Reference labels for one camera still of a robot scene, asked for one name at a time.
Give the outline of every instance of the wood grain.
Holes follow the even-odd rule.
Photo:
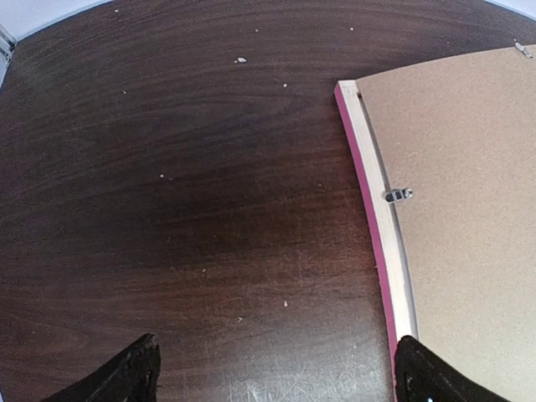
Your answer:
[[[4,399],[155,332],[162,401],[389,400],[332,90],[514,38],[534,24],[468,0],[120,0],[22,42],[0,95]]]

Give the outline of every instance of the black object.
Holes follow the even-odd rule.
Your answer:
[[[42,402],[156,402],[160,348],[143,335],[93,374]]]
[[[464,377],[411,336],[394,356],[398,402],[508,402]]]

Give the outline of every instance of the wooden table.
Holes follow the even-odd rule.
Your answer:
[[[477,0],[119,0],[23,41],[0,95],[4,399],[154,332],[161,401],[391,400],[332,90],[535,28]]]

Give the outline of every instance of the metal clip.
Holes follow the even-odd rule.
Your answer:
[[[411,188],[404,188],[403,190],[394,188],[385,194],[385,201],[387,201],[389,204],[392,204],[411,197],[413,197],[413,190]]]
[[[533,56],[530,54],[530,52],[527,49],[527,46],[523,46],[519,42],[516,42],[516,49],[519,50],[521,53],[523,53],[525,56],[527,56],[527,59],[533,59]]]

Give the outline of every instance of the brown wooden surface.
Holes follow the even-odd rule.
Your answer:
[[[0,95],[4,398],[154,332],[162,401],[389,400],[333,87],[535,27],[468,0],[135,0],[22,42]]]

